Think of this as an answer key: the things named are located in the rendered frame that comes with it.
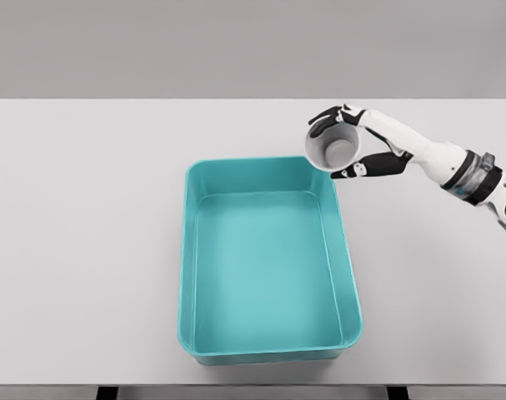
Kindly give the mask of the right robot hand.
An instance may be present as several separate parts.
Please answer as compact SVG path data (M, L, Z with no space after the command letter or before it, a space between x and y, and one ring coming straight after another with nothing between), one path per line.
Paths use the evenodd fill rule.
M345 168L331 172L332 179L399 175L429 144L427 138L394 118L378 110L347 103L330 107L308 121L313 138L320 137L329 128L341 123L365 129L385 143L389 150L362 157Z

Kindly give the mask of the white paper cup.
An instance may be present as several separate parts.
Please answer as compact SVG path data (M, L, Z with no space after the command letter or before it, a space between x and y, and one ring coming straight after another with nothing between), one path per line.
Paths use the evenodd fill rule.
M335 172L354 163L360 153L360 137L356 127L336 122L324 127L315 122L308 130L304 149L308 161L317 169Z

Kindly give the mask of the teal rectangular basket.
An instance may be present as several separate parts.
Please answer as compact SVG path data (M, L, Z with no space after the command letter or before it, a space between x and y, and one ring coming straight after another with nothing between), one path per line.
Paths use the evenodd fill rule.
M185 175L178 341L206 366L324 360L363 332L333 181L302 156Z

